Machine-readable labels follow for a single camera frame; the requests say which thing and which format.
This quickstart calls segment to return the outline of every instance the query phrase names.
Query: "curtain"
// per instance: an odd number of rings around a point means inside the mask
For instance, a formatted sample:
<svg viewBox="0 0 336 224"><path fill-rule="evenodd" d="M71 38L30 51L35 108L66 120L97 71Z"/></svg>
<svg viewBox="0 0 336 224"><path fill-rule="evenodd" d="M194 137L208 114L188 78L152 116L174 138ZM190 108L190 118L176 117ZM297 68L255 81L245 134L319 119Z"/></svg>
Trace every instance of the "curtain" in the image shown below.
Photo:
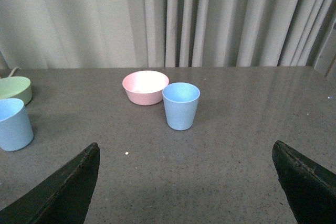
<svg viewBox="0 0 336 224"><path fill-rule="evenodd" d="M0 68L305 66L333 0L0 0Z"/></svg>

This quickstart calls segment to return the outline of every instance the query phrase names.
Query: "speckled countertop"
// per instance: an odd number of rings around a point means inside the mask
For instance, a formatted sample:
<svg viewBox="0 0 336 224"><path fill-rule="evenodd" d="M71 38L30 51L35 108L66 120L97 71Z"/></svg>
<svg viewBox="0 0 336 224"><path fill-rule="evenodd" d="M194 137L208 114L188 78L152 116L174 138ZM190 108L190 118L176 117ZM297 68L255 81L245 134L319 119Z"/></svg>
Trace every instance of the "speckled countertop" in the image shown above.
<svg viewBox="0 0 336 224"><path fill-rule="evenodd" d="M169 128L163 102L128 100L121 82L138 69L18 70L33 84L35 138L0 150L0 209L92 142L101 162L85 223L294 223L276 140L336 172L336 90L313 69L156 70L199 87L189 130Z"/></svg>

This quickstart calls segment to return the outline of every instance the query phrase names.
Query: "white cable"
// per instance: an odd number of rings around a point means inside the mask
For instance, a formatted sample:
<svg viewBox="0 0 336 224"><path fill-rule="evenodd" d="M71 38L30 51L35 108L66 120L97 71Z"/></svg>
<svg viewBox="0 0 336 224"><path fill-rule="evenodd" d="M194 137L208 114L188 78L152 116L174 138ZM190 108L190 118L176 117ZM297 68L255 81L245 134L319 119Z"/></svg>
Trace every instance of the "white cable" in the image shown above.
<svg viewBox="0 0 336 224"><path fill-rule="evenodd" d="M21 69L21 68L19 68L19 67L15 67L15 68L13 68L13 70L10 72L10 74L9 74L8 77L12 77L13 74L15 73L15 71L18 70L18 69Z"/></svg>

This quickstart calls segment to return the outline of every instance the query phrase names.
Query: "plastic bowl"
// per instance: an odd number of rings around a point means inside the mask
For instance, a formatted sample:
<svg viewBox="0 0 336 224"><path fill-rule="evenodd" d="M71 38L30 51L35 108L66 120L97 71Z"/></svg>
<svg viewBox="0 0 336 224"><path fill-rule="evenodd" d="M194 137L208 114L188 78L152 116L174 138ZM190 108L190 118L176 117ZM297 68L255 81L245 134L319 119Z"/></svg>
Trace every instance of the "plastic bowl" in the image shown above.
<svg viewBox="0 0 336 224"><path fill-rule="evenodd" d="M153 105L161 102L162 90L169 84L169 79L157 71L139 71L131 73L122 81L131 102L138 105Z"/></svg>
<svg viewBox="0 0 336 224"><path fill-rule="evenodd" d="M19 98L26 105L32 99L32 85L28 78L13 76L0 79L0 100Z"/></svg>

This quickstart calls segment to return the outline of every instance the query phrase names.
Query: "blue cup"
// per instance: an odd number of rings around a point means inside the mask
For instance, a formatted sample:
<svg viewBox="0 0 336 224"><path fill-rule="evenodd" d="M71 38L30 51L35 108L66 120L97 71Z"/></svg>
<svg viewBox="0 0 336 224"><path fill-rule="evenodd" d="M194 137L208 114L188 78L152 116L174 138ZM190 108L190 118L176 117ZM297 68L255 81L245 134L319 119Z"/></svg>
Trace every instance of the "blue cup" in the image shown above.
<svg viewBox="0 0 336 224"><path fill-rule="evenodd" d="M162 93L169 127L177 131L189 129L201 95L199 89L189 83L177 82L169 84Z"/></svg>
<svg viewBox="0 0 336 224"><path fill-rule="evenodd" d="M0 147L17 151L33 140L33 131L21 99L0 100Z"/></svg>

